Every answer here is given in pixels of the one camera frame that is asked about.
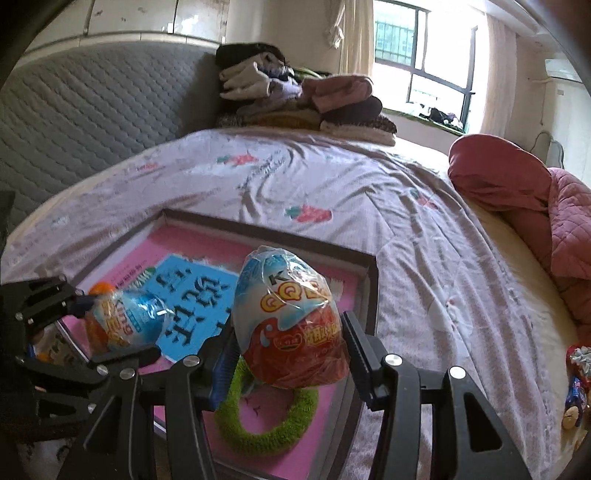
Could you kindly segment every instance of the gray quilted headboard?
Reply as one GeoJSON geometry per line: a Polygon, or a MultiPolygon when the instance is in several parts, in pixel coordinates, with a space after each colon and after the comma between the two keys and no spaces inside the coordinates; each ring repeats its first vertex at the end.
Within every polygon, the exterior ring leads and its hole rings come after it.
{"type": "Polygon", "coordinates": [[[14,70],[0,90],[0,190],[17,193],[9,230],[78,181],[213,127],[214,53],[177,43],[107,43],[14,70]]]}

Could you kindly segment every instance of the window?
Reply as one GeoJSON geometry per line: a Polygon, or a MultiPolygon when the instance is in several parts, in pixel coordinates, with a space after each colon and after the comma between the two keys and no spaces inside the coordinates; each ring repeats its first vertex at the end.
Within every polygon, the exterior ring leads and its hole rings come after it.
{"type": "Polygon", "coordinates": [[[413,113],[420,107],[409,108],[410,102],[436,107],[466,126],[474,95],[476,14],[374,0],[374,20],[373,80],[384,106],[413,113]]]}

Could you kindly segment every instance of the plastic wrapper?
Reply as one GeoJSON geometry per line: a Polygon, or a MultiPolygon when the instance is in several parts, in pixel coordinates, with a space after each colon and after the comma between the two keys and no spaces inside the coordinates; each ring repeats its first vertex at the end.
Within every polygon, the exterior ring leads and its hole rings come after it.
{"type": "Polygon", "coordinates": [[[314,387],[348,373],[339,312],[326,280],[286,250],[260,247],[248,255],[232,321],[248,367],[267,384],[314,387]]]}
{"type": "Polygon", "coordinates": [[[569,373],[579,378],[587,392],[591,387],[591,347],[572,345],[566,350],[566,366],[569,373]]]}
{"type": "Polygon", "coordinates": [[[562,426],[565,430],[572,427],[580,427],[583,421],[583,414],[587,409],[587,394],[580,378],[571,377],[569,393],[564,403],[564,416],[562,426]]]}
{"type": "Polygon", "coordinates": [[[151,293],[117,290],[99,295],[85,318],[92,353],[154,343],[173,316],[164,302],[151,293]]]}

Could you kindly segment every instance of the white blanket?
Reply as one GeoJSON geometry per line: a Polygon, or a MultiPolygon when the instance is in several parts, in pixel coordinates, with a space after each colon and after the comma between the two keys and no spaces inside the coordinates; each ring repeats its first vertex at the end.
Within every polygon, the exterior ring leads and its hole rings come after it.
{"type": "MultiPolygon", "coordinates": [[[[9,239],[2,281],[71,278],[114,238],[164,207],[370,252],[378,258],[378,336],[387,349],[417,367],[463,366],[534,479],[548,478],[559,430],[532,312],[476,215],[445,176],[405,156],[408,148],[403,142],[389,154],[277,129],[197,132],[54,201],[42,219],[9,239]]],[[[407,153],[440,161],[429,149],[407,153]]],[[[368,477],[380,421],[364,412],[345,478],[368,477]]],[[[423,453],[430,431],[426,412],[423,453]]],[[[423,454],[419,478],[428,478],[428,468],[423,454]]]]}

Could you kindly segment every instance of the blue paper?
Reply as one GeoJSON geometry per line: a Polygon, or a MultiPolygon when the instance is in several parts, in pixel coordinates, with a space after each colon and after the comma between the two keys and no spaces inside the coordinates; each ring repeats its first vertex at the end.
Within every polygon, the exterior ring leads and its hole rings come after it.
{"type": "Polygon", "coordinates": [[[169,255],[142,286],[160,297],[174,319],[156,345],[177,362],[199,351],[203,342],[218,335],[230,313],[236,274],[169,255]]]}

